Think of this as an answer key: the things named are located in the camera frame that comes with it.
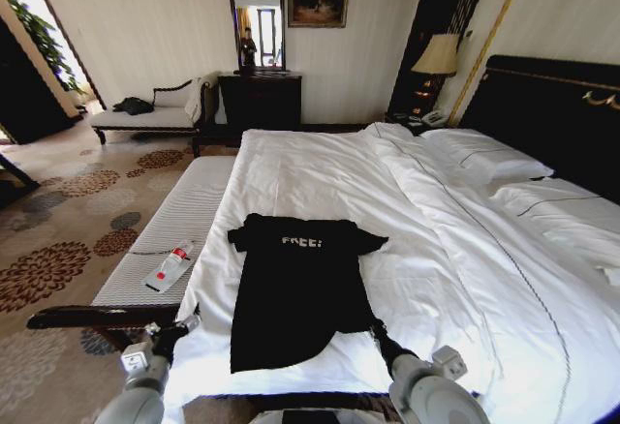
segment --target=plastic bottle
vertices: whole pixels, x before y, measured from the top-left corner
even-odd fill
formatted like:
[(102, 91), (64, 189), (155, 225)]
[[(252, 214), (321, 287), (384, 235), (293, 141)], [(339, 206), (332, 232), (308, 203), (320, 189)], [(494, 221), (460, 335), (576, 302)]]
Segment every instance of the plastic bottle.
[(181, 265), (181, 262), (183, 262), (183, 259), (190, 254), (193, 248), (194, 244), (191, 241), (181, 241), (174, 247), (168, 257), (164, 259), (164, 262), (162, 262), (156, 277), (160, 281), (163, 281), (169, 274), (176, 273)]

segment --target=white bedsheet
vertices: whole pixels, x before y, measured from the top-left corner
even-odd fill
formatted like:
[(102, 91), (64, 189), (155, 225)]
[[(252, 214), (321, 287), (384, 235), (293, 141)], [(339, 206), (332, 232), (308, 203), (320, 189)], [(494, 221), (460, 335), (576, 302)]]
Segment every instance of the white bedsheet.
[[(380, 251), (360, 259), (375, 315), (422, 358), (444, 344), (457, 348), (469, 368), (459, 382), (483, 395), (491, 422), (590, 422), (613, 408), (620, 309), (607, 287), (562, 267), (471, 189), (452, 189), (447, 178), (444, 188), (407, 149), (441, 173), (423, 140), (384, 124), (342, 136), (244, 134), (179, 311), (183, 318), (200, 303), (202, 324), (177, 343), (167, 408), (200, 395), (388, 390), (385, 364), (366, 333), (336, 334), (318, 356), (289, 368), (230, 374), (245, 255), (226, 232), (251, 212), (350, 219), (388, 236)], [(462, 206), (497, 235), (521, 272)]]

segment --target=patterned carpet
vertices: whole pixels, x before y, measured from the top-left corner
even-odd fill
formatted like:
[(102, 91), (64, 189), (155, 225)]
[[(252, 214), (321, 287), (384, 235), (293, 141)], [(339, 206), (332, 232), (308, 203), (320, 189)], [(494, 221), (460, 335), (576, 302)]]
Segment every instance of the patterned carpet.
[[(56, 305), (87, 305), (193, 160), (187, 136), (108, 133), (85, 122), (0, 151), (41, 187), (0, 210), (0, 422), (94, 422), (124, 380), (88, 329), (28, 331)], [(209, 146), (203, 155), (235, 149)], [(187, 422), (248, 422), (243, 399), (199, 400)]]

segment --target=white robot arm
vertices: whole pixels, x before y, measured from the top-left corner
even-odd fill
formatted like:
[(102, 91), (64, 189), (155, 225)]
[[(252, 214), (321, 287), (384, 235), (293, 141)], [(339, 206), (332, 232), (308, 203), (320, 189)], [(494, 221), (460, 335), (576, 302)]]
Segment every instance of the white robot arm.
[[(155, 339), (127, 347), (121, 356), (128, 372), (123, 392), (99, 415), (95, 424), (160, 424), (164, 416), (162, 393), (166, 388), (174, 344), (200, 323), (193, 315), (168, 329), (149, 324)], [(454, 382), (467, 368), (453, 348), (441, 347), (429, 363), (400, 347), (385, 325), (371, 328), (387, 370), (394, 382), (389, 397), (405, 424), (489, 424), (481, 406)]]

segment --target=black headboard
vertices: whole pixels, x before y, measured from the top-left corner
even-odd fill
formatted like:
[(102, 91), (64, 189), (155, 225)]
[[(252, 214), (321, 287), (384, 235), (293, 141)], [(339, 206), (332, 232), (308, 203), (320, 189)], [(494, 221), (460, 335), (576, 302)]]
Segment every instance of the black headboard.
[(491, 56), (459, 127), (620, 203), (620, 66)]

